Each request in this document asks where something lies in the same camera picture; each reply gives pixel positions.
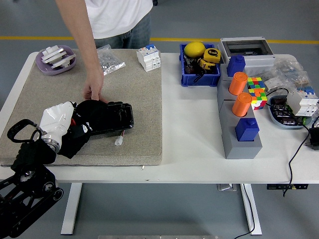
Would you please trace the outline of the person's right hand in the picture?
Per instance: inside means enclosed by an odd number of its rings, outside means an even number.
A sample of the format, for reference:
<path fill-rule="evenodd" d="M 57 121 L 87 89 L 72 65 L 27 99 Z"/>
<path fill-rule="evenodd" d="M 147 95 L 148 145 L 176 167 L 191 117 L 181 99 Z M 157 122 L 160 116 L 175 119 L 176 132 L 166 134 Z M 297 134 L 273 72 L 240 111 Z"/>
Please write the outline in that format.
<path fill-rule="evenodd" d="M 101 91 L 104 84 L 104 74 L 101 69 L 89 69 L 83 88 L 83 98 L 85 100 L 97 100 L 107 103 Z"/>

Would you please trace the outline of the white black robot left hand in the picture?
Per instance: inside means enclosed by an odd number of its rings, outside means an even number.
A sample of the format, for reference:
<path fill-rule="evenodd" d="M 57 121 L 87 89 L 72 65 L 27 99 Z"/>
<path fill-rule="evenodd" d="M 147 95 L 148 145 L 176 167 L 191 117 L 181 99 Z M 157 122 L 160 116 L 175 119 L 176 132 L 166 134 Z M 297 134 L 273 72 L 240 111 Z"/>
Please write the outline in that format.
<path fill-rule="evenodd" d="M 42 140 L 57 152 L 62 146 L 62 137 L 67 133 L 74 112 L 73 102 L 67 101 L 44 110 L 40 129 Z"/>

